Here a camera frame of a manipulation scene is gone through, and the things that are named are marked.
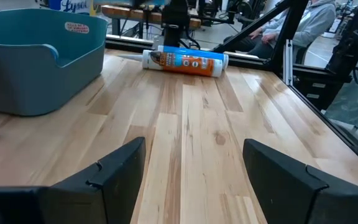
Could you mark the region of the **silver aluminium profile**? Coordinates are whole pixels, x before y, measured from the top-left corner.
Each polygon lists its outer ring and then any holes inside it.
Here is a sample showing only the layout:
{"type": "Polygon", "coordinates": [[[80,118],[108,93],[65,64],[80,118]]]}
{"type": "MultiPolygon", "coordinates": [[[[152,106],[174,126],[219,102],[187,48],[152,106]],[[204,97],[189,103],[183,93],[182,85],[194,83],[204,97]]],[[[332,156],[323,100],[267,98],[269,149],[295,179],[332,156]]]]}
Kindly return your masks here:
{"type": "Polygon", "coordinates": [[[283,49],[283,81],[286,86],[293,85],[293,44],[287,39],[283,49]]]}

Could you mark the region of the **teal plastic bin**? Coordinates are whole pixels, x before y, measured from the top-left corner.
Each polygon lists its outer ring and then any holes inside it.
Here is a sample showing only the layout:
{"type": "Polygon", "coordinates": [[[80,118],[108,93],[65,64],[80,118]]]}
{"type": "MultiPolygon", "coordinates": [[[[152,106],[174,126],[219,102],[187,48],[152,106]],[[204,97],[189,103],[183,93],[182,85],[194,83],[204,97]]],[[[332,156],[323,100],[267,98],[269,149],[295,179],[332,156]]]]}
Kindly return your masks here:
{"type": "Polygon", "coordinates": [[[0,11],[0,112],[61,108],[100,76],[108,23],[49,9],[0,11]]]}

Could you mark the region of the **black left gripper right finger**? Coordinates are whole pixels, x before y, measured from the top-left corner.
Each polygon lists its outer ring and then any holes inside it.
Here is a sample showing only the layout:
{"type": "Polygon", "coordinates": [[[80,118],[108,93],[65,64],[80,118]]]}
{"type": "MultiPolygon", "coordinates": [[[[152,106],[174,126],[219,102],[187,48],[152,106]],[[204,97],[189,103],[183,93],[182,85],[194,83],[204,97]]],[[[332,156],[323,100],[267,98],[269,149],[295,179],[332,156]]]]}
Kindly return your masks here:
{"type": "Polygon", "coordinates": [[[242,156],[268,224],[358,224],[358,185],[255,139],[242,156]]]}

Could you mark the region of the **orange sealant tube with nozzle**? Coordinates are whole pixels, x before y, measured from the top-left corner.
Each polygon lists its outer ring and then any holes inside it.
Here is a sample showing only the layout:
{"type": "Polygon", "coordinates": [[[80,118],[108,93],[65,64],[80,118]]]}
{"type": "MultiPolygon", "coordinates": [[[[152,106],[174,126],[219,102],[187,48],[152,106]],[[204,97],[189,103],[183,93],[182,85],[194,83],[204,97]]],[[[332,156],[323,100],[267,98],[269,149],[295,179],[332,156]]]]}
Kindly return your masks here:
{"type": "Polygon", "coordinates": [[[119,55],[119,57],[141,62],[143,69],[206,77],[220,77],[227,68],[227,63],[224,59],[161,52],[158,50],[144,50],[142,55],[119,55]]]}

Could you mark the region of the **Lysol wipes canister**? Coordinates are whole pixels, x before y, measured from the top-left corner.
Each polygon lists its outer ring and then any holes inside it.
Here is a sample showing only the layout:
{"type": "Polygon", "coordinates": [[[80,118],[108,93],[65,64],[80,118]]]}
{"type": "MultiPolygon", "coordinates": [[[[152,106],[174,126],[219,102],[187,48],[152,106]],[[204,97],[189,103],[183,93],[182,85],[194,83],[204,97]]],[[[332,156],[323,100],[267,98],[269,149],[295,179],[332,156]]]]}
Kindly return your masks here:
{"type": "Polygon", "coordinates": [[[50,9],[56,11],[83,14],[87,16],[96,15],[93,0],[48,0],[48,6],[50,9]]]}

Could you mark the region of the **wooden workbench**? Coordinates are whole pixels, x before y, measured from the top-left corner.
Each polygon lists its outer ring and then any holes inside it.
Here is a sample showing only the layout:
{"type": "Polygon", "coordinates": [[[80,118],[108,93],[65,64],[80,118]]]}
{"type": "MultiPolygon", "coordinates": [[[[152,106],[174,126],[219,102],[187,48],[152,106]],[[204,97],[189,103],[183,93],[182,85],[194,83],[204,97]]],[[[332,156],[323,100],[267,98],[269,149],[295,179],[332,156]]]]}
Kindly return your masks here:
{"type": "Polygon", "coordinates": [[[158,11],[149,12],[143,9],[130,9],[127,6],[101,6],[101,12],[111,19],[128,19],[130,21],[143,22],[148,24],[161,24],[163,7],[158,11]]]}

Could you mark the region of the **person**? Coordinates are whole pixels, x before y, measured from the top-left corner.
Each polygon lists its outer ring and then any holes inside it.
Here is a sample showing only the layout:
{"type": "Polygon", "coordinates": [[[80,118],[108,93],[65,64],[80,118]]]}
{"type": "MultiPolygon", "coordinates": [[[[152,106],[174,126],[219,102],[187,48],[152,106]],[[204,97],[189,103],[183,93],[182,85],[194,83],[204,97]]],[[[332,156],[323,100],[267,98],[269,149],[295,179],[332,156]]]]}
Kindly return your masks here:
{"type": "MultiPolygon", "coordinates": [[[[278,43],[288,12],[282,13],[276,21],[259,27],[246,38],[228,48],[230,52],[245,52],[258,58],[268,59],[278,43]]],[[[312,44],[315,39],[330,28],[336,18],[335,0],[310,0],[301,17],[292,39],[293,53],[312,44]]]]}

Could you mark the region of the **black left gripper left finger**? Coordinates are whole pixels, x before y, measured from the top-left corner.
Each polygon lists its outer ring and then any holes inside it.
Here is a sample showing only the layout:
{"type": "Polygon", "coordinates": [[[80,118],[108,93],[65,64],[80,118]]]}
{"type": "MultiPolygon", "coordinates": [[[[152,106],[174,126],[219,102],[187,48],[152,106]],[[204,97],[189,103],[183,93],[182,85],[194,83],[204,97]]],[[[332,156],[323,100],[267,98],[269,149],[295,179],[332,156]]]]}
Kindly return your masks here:
{"type": "Polygon", "coordinates": [[[0,187],[0,224],[130,224],[144,162],[137,137],[52,186],[0,187]]]}

